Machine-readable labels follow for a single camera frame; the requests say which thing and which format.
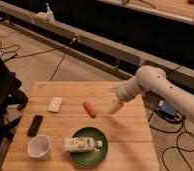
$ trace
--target wooden tabletop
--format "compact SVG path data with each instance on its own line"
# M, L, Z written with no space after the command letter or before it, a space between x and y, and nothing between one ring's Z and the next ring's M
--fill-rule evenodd
M121 0L107 1L121 3ZM159 11L194 18L194 4L188 3L188 0L129 0L128 5L130 4L152 9L152 6L154 6Z
M109 91L116 82L40 82L32 89L28 105L15 133L3 164L3 171L83 171L62 151L63 137L71 137L83 127L100 129L108 140L105 159L90 171L156 171L158 162L147 123L142 98L127 103L115 115L105 111L115 95ZM58 114L47 112L53 96L64 101ZM82 102L89 102L98 115L91 118ZM52 157L38 161L27 154L31 138L26 133L35 114L44 116L38 134L45 134L52 141Z

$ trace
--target wire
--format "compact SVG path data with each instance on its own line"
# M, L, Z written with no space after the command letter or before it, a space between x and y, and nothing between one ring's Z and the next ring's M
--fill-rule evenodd
M8 62L8 61L10 61L10 60L12 60L12 59L27 58L27 57L31 57L31 56L35 56L35 55L40 55L40 54L52 52L52 51L55 51L55 50L62 49L62 48L64 48L65 46L66 46L66 45L63 45L62 47L59 47L59 48L52 48L52 49L49 49L49 50L45 50L45 51L42 51L42 52L36 52L36 53L28 54L28 55L17 56L17 57L10 57L10 58L4 59L4 63L6 63L6 62Z
M16 32L10 32L6 36L0 36L0 38L8 38L9 36L11 36L14 33L16 33ZM20 48L21 48L20 45L17 45L17 44L4 47L2 41L0 40L0 52L1 52L0 57L2 58L4 55L7 55L7 54L12 54L11 57L13 57L13 56L15 57L18 55L17 51L20 50Z
M156 6L154 6L153 4L151 4L150 2L144 1L144 0L139 0L142 3L148 4L150 5L152 8L156 9Z
M167 73L166 73L166 75L167 75L167 76L170 76L170 74L171 74L171 73L173 73L173 72L177 71L177 70L178 70L179 68L181 68L181 67L182 67L182 65L179 65L179 66L178 66L178 67L176 67L175 69L173 69L173 70L171 70L171 71L167 72Z
M148 122L149 122L149 123L150 123L151 119L153 118L153 116L154 116L155 114L157 114L157 112L152 111L152 113L151 113L151 115L150 115L150 117L149 117L149 119L148 119ZM152 125L150 125L150 127L151 127L152 129L155 129L155 130L157 130L157 131L159 131L159 132L163 132L163 133L177 133L177 132L181 131L181 130L184 128L185 131L184 131L184 132L181 132L179 135L177 135L177 138L176 138L176 146L168 147L168 148L166 148L166 149L162 152L162 163L163 163L165 169L166 169L167 171L170 171L170 169L168 168L168 166L167 166L167 164L166 164L166 162L165 162L165 154L166 154L167 151L169 151L169 150L171 150L171 149L177 149L178 153L180 154L180 156L182 157L182 159L185 161L186 165L189 167L189 169L190 169L191 171L193 171L193 168L191 167L191 165L189 164L189 162L187 161L187 159L185 158L185 156L183 155L182 152L191 153L191 152L194 152L194 148L189 150L189 149L185 149L185 148L180 147L179 140L180 140L180 137L182 137L182 135L185 135L185 134L188 134L192 139L194 139L194 134L187 130L186 125L185 125L185 117L184 117L184 116L181 117L181 120L180 120L179 123L181 123L181 126L180 126L180 128L177 129L176 131L166 131L166 130L161 130L161 129L156 128L156 127L154 127L154 126L152 126Z
M69 47L68 47L68 49L67 49L67 51L63 54L63 56L62 56L62 58L61 58L60 62L58 63L57 67L55 68L55 70L54 70L53 74L51 75L51 78L49 79L49 81L52 81L52 80L53 80L53 78L54 78L55 74L57 73L57 71L58 71L58 69L59 69L60 65L61 65L61 64L62 64L62 62L64 61L65 56L66 56L66 55L67 55L67 53L70 51L70 49L71 49L71 47L69 46Z

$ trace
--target floor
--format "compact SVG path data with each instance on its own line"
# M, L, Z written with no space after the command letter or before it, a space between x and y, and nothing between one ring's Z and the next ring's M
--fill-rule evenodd
M2 42L3 47L11 46L13 44L20 45L20 49L17 51L18 56L52 49L52 47L30 38L26 34L19 33L16 30L2 24L0 24L0 41ZM14 49L16 49L16 47L12 47L7 50L10 51ZM6 54L2 58L9 58L10 55L12 54ZM61 64L53 76L52 81L121 81L119 78L61 51L52 51L31 57L13 59L8 61L6 65L11 71L16 72L17 77L23 83L22 90L29 96L32 85L36 81L49 81L60 62ZM155 108L155 104L158 103L158 97L153 93L148 93L144 97L144 101L148 107ZM150 117L152 111L148 108L146 108L146 111L147 116ZM10 119L10 116L13 118L13 114L14 116L19 116L21 113L10 108L8 110L8 118ZM149 124L153 127L166 131L175 131L180 127L180 125L167 123L156 115L152 116ZM194 134L193 124L186 120L185 125L186 128ZM172 148L167 150L164 154L164 161L169 170L191 170L179 152L183 154L183 156L187 159L187 162L191 165L192 170L194 170L194 152L185 151L193 151L194 138L187 133L183 133L185 132L184 128L177 133L164 133L155 129L151 129L151 132L161 171L166 170L162 162L162 154L169 147ZM178 144L181 150L177 150L175 148L177 145L177 136L179 136ZM4 140L1 146L0 170L9 144L10 143L7 140Z

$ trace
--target cup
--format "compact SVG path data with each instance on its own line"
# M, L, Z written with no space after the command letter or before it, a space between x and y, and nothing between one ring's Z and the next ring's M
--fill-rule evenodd
M27 148L29 156L34 159L47 160L50 158L51 141L45 135L38 135L32 138Z

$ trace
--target green plate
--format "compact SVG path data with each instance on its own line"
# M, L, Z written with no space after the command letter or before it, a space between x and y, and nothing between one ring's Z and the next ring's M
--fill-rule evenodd
M105 158L108 151L108 142L105 135L100 130L92 127L82 128L77 131L73 137L92 137L103 143L101 148L95 148L93 151L70 153L73 160L80 166L91 168L99 164Z

